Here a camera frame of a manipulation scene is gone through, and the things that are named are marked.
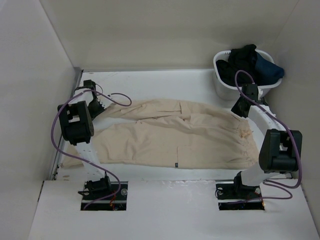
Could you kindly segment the beige trousers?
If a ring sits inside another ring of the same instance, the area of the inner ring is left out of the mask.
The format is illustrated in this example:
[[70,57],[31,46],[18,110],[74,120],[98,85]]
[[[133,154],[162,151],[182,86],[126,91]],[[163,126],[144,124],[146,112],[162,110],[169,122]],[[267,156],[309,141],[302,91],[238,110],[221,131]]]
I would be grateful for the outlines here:
[[249,122],[228,110],[185,100],[110,105],[99,120],[124,119],[91,139],[102,164],[244,170],[259,158]]

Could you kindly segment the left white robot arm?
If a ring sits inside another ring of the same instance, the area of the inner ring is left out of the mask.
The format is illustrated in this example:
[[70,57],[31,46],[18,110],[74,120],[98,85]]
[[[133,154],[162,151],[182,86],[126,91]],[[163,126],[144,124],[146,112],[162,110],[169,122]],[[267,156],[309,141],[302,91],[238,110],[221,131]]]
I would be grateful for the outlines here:
[[85,80],[83,86],[77,87],[75,92],[87,92],[71,100],[65,107],[57,107],[61,111],[59,123],[64,140],[75,147],[80,158],[85,159],[82,163],[87,172],[87,182],[79,194],[86,200],[105,200],[112,195],[112,185],[106,171],[90,164],[100,164],[92,143],[95,133],[93,120],[106,108],[98,99],[96,85],[92,80]]

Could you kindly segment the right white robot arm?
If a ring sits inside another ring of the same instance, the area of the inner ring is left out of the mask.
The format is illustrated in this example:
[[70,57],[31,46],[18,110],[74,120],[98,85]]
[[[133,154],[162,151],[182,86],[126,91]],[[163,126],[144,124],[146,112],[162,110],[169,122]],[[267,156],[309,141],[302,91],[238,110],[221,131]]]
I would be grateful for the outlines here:
[[[302,133],[290,130],[279,120],[259,98],[259,87],[255,83],[247,83],[238,88],[240,97],[231,111],[239,117],[249,118],[255,122],[264,135],[258,154],[258,162],[252,167],[239,172],[233,180],[232,192],[238,198],[245,197],[255,191],[260,184],[290,191],[302,182]],[[274,180],[280,174],[298,173],[294,185],[286,185]]]

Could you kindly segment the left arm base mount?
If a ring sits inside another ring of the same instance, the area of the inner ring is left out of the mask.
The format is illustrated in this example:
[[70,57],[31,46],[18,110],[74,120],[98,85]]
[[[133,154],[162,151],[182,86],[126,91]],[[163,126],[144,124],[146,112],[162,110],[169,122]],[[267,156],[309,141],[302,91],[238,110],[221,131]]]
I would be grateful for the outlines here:
[[96,192],[90,192],[87,188],[77,193],[81,195],[81,211],[126,211],[129,183],[123,181],[120,183],[111,182],[110,189],[99,189]]

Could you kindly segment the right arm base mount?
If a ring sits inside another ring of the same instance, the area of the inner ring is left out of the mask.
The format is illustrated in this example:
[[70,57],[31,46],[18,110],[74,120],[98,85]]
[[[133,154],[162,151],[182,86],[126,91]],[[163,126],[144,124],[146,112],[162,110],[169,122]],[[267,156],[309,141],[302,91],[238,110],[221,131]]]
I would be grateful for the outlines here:
[[214,194],[220,211],[265,210],[259,186],[236,189],[233,181],[217,181],[215,186]]

